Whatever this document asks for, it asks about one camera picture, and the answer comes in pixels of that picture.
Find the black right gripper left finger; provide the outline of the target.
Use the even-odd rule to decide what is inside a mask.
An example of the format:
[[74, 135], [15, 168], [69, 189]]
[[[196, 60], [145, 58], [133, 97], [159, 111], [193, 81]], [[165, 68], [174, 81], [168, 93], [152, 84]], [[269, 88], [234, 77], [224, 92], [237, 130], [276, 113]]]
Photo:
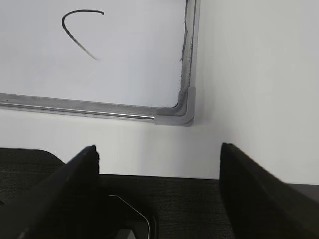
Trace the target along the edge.
[[53, 175], [36, 186], [32, 217], [20, 239], [88, 239], [99, 181], [99, 155], [85, 147]]

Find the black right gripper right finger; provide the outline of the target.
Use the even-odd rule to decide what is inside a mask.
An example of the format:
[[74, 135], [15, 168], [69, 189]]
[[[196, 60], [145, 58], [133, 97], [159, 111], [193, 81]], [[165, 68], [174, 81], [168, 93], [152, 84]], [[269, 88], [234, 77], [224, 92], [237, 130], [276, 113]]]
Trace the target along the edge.
[[317, 239], [319, 204], [223, 143], [219, 191], [237, 239]]

